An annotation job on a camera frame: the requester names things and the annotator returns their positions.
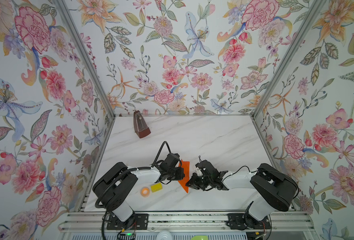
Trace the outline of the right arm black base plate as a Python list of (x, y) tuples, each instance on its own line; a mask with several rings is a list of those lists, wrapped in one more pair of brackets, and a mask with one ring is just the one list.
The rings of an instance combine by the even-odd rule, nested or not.
[(266, 216), (261, 221), (255, 220), (249, 214), (227, 214), (226, 226), (231, 230), (270, 230), (271, 222)]

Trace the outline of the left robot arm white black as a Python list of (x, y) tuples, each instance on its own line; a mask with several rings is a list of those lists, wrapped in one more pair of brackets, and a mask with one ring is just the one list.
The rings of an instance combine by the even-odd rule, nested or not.
[(165, 160), (157, 160), (150, 167), (130, 168), (119, 162), (94, 184), (95, 208), (105, 209), (120, 222), (127, 222), (134, 218), (135, 213), (126, 198), (136, 185), (181, 181), (184, 177), (178, 154), (169, 153)]

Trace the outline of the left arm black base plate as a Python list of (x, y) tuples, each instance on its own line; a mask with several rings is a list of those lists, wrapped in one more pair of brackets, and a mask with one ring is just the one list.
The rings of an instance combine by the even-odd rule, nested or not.
[(131, 217), (129, 217), (126, 221), (122, 222), (115, 215), (109, 216), (106, 220), (107, 230), (147, 230), (149, 223), (149, 215), (148, 214), (136, 214), (134, 213)]

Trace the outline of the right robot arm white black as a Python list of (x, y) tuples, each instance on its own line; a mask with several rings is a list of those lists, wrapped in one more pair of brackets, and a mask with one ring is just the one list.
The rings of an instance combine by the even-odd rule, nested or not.
[(275, 211), (286, 212), (299, 193), (297, 183), (271, 165), (262, 163), (256, 170), (242, 166), (234, 172), (218, 171), (209, 161), (196, 164), (186, 187), (194, 190), (229, 191), (251, 189), (257, 197), (247, 207), (244, 219), (262, 221)]

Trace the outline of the orange square paper sheet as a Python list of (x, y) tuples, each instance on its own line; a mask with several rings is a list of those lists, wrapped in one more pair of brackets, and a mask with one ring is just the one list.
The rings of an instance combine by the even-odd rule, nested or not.
[(178, 174), (181, 178), (178, 180), (181, 187), (184, 189), (186, 193), (189, 192), (189, 187), (186, 186), (190, 179), (190, 162), (181, 160), (181, 163), (178, 165)]

